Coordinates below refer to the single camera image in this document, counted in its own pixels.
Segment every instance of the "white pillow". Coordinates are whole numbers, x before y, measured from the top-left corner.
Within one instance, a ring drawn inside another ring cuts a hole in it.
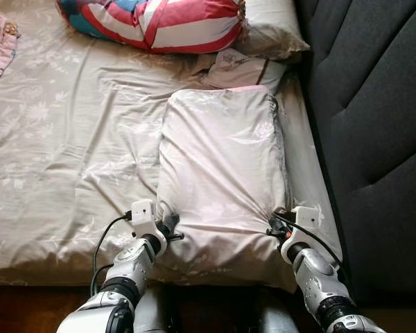
[[[250,58],[234,49],[217,54],[216,62],[202,82],[216,88],[234,88],[248,85],[265,85],[276,94],[286,65],[261,58]]]
[[[166,104],[158,212],[177,213],[185,238],[158,258],[151,278],[177,284],[295,288],[291,268],[266,235],[290,209],[278,107],[262,86],[180,90]]]
[[[293,0],[246,0],[248,38],[234,48],[247,56],[288,59],[310,46],[302,39]]]

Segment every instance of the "tufted headboard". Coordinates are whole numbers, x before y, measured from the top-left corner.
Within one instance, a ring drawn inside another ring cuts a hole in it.
[[[416,302],[416,0],[298,0],[300,66],[357,301]]]

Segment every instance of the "bed sheet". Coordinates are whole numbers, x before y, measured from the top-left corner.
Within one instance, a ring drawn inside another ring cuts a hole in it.
[[[87,284],[106,225],[156,197],[164,106],[180,89],[210,89],[193,75],[205,64],[81,35],[51,0],[0,0],[0,11],[21,33],[0,79],[0,284]],[[321,210],[320,236],[340,254],[295,77],[277,98],[293,195]],[[114,226],[100,263],[131,230]]]

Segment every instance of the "black cable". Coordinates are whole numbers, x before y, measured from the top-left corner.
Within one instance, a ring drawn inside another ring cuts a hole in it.
[[[111,222],[105,229],[105,231],[103,232],[102,236],[100,237],[100,239],[98,240],[96,249],[94,250],[94,254],[92,255],[92,273],[95,273],[97,270],[97,252],[98,249],[100,248],[100,245],[102,245],[103,239],[105,238],[106,234],[108,233],[108,231],[110,230],[110,228],[117,222],[120,220],[125,220],[125,219],[130,219],[130,216],[128,215],[128,212],[125,213],[124,216],[118,217],[117,219],[113,220],[113,222]]]
[[[104,269],[111,268],[113,266],[114,264],[105,265],[105,266],[100,267],[96,272],[94,272],[92,276],[92,280],[91,280],[91,288],[89,290],[89,294],[91,295],[91,297],[98,293],[98,290],[97,290],[98,274],[100,274],[100,272],[103,271]]]
[[[336,254],[334,254],[334,252],[332,251],[332,249],[330,249],[330,247],[328,245],[326,245],[326,243],[321,240],[319,237],[317,237],[315,234],[309,232],[308,230],[304,229],[303,227],[301,227],[300,225],[297,225],[296,223],[293,223],[287,219],[285,219],[283,216],[281,216],[281,214],[278,213],[273,213],[273,215],[275,216],[276,219],[279,219],[282,222],[285,222],[288,225],[293,226],[294,228],[299,229],[300,231],[302,231],[304,234],[310,236],[311,238],[315,239],[320,245],[322,245],[325,250],[327,250],[327,252],[333,257],[333,259],[338,263],[341,271],[342,271],[342,275],[345,279],[345,281],[349,284],[349,276],[347,274],[347,272],[345,271],[342,262],[339,260],[338,256]]]

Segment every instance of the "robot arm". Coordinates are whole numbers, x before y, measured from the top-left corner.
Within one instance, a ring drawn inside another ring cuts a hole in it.
[[[152,201],[132,204],[136,238],[115,258],[101,290],[84,305],[69,314],[57,333],[132,333],[135,308],[146,289],[146,277],[168,241],[182,239],[174,235],[178,215],[168,216],[158,225]]]
[[[318,211],[296,207],[293,212],[295,225],[314,233]],[[280,236],[280,224],[276,230],[272,227],[273,230],[268,234],[275,232]],[[281,241],[281,255],[285,262],[293,265],[305,307],[325,333],[386,333],[362,316],[350,298],[347,287],[339,282],[336,269],[317,251],[317,241],[298,229],[292,230],[289,237],[285,236]]]

